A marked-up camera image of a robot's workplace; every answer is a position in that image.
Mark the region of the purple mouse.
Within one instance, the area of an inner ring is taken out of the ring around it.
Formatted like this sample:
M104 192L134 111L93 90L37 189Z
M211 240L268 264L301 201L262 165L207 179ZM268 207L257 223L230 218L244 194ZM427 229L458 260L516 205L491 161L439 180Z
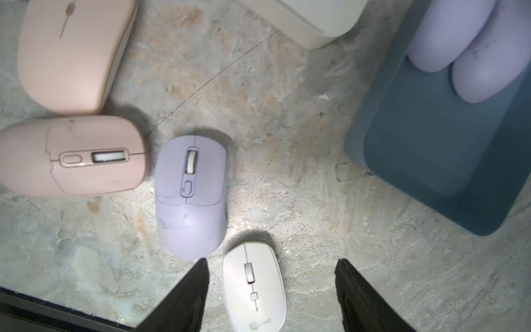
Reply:
M180 136L163 145L156 161L155 202L162 245L182 260L212 254L228 220L228 152L204 136Z
M500 1L482 31L452 65L452 84L468 103L503 90L530 63L530 2Z
M409 47L417 68L435 73L449 66L471 44L489 19L496 1L431 1Z

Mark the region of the pink mouse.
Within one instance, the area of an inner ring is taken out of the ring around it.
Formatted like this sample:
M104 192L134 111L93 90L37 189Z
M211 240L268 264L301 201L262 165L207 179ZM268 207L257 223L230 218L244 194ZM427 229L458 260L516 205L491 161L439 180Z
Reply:
M32 197L100 196L138 187L140 130L117 116L28 120L1 130L1 185Z

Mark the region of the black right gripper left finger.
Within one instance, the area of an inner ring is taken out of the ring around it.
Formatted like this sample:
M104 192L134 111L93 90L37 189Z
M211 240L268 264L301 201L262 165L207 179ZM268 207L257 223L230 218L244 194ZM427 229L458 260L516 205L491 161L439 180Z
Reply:
M200 331L210 283L201 258L135 331Z

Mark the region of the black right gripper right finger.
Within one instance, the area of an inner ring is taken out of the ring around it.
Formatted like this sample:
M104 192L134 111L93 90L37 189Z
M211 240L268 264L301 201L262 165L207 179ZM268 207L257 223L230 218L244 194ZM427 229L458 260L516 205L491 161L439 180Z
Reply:
M346 259L335 267L337 299L345 331L413 331Z

